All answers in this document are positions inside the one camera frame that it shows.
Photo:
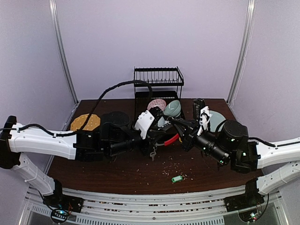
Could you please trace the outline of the large grey red keyring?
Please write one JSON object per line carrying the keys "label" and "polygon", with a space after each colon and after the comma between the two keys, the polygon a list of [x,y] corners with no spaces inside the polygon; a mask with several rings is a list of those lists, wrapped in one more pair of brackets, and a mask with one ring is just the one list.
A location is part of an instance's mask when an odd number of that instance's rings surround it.
{"label": "large grey red keyring", "polygon": [[163,141],[163,143],[156,143],[153,147],[153,151],[150,153],[151,160],[154,161],[154,159],[155,159],[155,156],[157,154],[157,147],[159,147],[159,146],[164,146],[164,147],[169,146],[169,145],[173,144],[174,142],[176,142],[179,139],[179,137],[180,137],[179,134],[176,134],[172,138],[170,138],[166,141]]}

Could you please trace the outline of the green tag key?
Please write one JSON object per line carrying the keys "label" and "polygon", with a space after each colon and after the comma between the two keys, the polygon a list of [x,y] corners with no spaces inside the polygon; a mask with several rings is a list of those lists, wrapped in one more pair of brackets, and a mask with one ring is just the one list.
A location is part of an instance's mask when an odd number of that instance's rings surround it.
{"label": "green tag key", "polygon": [[172,177],[171,181],[174,184],[174,183],[178,183],[178,182],[184,181],[185,179],[186,179],[186,176],[184,176],[184,175],[178,175],[178,176]]}

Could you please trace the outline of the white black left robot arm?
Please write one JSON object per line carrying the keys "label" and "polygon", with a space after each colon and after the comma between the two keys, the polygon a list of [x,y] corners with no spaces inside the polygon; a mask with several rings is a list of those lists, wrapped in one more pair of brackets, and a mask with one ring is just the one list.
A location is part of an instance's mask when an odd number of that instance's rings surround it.
{"label": "white black left robot arm", "polygon": [[112,160],[117,155],[138,149],[149,156],[166,131],[157,126],[159,116],[149,111],[132,124],[127,114],[111,112],[100,117],[92,130],[48,131],[38,124],[22,125],[9,116],[0,130],[0,166],[14,170],[57,208],[67,204],[61,183],[43,173],[25,155],[27,152],[58,156],[81,162]]}

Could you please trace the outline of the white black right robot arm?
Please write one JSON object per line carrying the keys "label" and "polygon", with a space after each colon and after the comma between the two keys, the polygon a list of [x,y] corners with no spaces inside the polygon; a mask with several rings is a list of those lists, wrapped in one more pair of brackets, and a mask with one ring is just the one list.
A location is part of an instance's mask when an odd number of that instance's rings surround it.
{"label": "white black right robot arm", "polygon": [[283,163],[284,166],[267,175],[246,183],[240,203],[250,207],[258,196],[300,177],[300,140],[298,138],[277,143],[249,137],[246,126],[227,120],[219,133],[204,130],[195,120],[173,119],[184,151],[197,148],[203,155],[216,160],[219,165],[230,165],[238,173],[250,173]]}

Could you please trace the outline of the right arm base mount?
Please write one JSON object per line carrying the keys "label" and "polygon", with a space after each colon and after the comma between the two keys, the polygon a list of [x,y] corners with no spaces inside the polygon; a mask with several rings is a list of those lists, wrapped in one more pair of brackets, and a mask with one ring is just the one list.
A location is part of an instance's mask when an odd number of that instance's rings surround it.
{"label": "right arm base mount", "polygon": [[269,198],[264,209],[262,206],[264,196],[260,194],[241,194],[226,197],[224,203],[227,212],[237,211],[240,220],[249,224],[256,222],[262,217],[268,206]]}

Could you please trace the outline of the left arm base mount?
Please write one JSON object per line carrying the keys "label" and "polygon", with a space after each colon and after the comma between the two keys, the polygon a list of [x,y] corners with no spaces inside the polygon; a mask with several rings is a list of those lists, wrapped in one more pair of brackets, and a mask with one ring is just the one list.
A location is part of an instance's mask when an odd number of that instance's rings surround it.
{"label": "left arm base mount", "polygon": [[62,224],[73,218],[73,212],[80,213],[84,200],[80,197],[63,195],[60,200],[55,197],[42,196],[43,204],[50,209],[50,218],[54,223]]}

